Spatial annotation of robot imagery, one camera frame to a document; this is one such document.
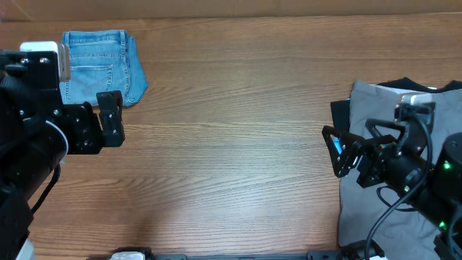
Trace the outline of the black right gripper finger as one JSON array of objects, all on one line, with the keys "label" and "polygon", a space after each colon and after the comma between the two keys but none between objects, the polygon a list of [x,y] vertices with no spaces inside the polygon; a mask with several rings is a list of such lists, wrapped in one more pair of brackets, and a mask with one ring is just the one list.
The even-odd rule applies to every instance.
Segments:
[{"label": "black right gripper finger", "polygon": [[322,135],[331,157],[334,175],[343,178],[355,168],[362,156],[364,138],[349,132],[339,131],[332,126],[324,126]]},{"label": "black right gripper finger", "polygon": [[385,134],[390,134],[391,131],[398,131],[398,139],[400,139],[406,131],[405,126],[398,124],[395,121],[384,121],[375,118],[367,119],[365,127],[374,138],[381,137],[383,135],[381,130],[385,130]]}]

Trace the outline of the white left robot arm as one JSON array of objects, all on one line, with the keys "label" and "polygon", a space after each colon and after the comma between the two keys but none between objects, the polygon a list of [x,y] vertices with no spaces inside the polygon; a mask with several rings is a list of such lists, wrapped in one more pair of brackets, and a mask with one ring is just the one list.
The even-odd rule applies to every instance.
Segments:
[{"label": "white left robot arm", "polygon": [[66,105],[70,75],[55,51],[1,51],[1,258],[19,259],[34,214],[57,183],[67,155],[95,155],[125,139],[122,94]]}]

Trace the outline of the light blue denim jeans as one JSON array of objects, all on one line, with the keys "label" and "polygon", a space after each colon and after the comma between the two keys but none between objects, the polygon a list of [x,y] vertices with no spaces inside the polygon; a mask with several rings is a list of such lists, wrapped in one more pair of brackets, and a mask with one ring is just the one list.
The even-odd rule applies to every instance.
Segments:
[{"label": "light blue denim jeans", "polygon": [[120,91],[123,106],[137,104],[148,88],[136,40],[125,30],[68,31],[62,43],[69,48],[70,75],[60,84],[63,103],[97,105],[99,92]]}]

